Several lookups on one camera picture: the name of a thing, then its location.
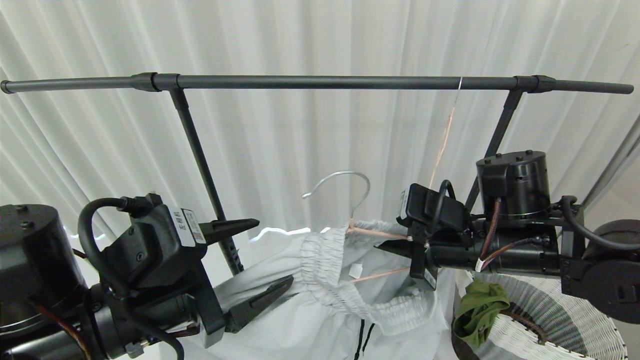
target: olive green garment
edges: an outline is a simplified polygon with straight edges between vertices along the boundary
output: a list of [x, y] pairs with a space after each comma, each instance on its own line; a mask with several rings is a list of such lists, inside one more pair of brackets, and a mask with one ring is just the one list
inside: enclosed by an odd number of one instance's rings
[[509, 306], [507, 291], [500, 284], [475, 280], [460, 300], [453, 333], [469, 345], [479, 347], [489, 337], [496, 316]]

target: hanger hook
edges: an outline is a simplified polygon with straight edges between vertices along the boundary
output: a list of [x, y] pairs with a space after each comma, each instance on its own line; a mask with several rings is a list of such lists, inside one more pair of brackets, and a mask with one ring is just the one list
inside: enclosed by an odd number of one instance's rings
[[318, 188], [320, 187], [320, 185], [323, 184], [323, 182], [331, 179], [332, 177], [338, 176], [338, 175], [357, 175], [360, 176], [362, 179], [364, 179], [364, 181], [367, 182], [367, 191], [364, 192], [364, 196], [362, 196], [362, 199], [360, 199], [360, 201], [358, 202], [358, 204], [356, 204], [356, 206], [354, 206], [353, 208], [351, 208], [351, 218], [353, 218], [353, 214], [356, 212], [356, 209], [360, 206], [360, 204], [362, 204], [362, 202], [364, 201], [364, 199], [367, 198], [367, 196], [369, 196], [369, 190], [371, 190], [371, 182], [369, 181], [369, 178], [358, 171], [353, 171], [353, 170], [344, 170], [344, 171], [336, 171], [333, 174], [330, 174], [326, 177], [324, 177], [324, 179], [320, 180], [313, 188], [313, 190], [311, 190], [311, 192], [308, 192], [306, 194], [302, 195], [302, 199], [306, 199], [307, 197], [310, 197], [311, 195], [313, 195], [316, 190], [318, 190]]

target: screw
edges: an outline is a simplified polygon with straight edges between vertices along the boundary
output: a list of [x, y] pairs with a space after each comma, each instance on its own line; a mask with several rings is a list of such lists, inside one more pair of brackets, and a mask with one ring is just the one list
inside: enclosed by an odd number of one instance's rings
[[22, 227], [23, 230], [26, 230], [34, 227], [35, 223], [33, 221], [27, 220], [27, 221], [23, 221], [20, 226]]

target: horizontal bar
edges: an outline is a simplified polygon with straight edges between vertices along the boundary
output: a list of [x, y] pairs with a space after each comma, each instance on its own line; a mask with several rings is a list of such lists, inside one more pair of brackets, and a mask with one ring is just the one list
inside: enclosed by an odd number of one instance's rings
[[[535, 91], [538, 80], [535, 76], [518, 77], [526, 79], [520, 85], [516, 77], [463, 77], [460, 84], [458, 76], [237, 76], [237, 75], [178, 75], [179, 88], [201, 89], [360, 89], [360, 90], [523, 90]], [[164, 78], [148, 76], [148, 80], [157, 81]], [[50, 90], [84, 90], [132, 88], [134, 82], [139, 84], [136, 75], [115, 78], [76, 78], [29, 81], [2, 81], [2, 91], [11, 94], [28, 91]], [[164, 84], [169, 87], [175, 83]], [[546, 84], [545, 91], [563, 90], [578, 92], [602, 92], [610, 94], [631, 94], [633, 85], [596, 83], [592, 81], [555, 80]]]
[[51, 90], [88, 90], [130, 88], [130, 76], [113, 78], [74, 78], [51, 80], [3, 81], [2, 91], [14, 92], [51, 91]]
[[[182, 88], [456, 90], [459, 76], [224, 76], [180, 75]], [[515, 78], [463, 77], [464, 90], [510, 90]]]
[[631, 94], [634, 91], [634, 86], [629, 84], [596, 83], [592, 81], [556, 80], [554, 90]]

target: woven basket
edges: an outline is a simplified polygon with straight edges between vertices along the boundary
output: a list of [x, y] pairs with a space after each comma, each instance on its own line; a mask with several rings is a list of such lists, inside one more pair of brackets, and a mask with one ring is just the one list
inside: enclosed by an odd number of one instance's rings
[[[472, 348], [452, 336], [461, 360], [476, 359], [627, 359], [627, 348], [613, 321], [587, 300], [563, 295], [554, 279], [500, 274], [474, 274], [501, 284], [521, 316], [544, 331], [547, 342], [508, 315], [499, 315], [486, 343]], [[460, 303], [456, 296], [454, 309]]]

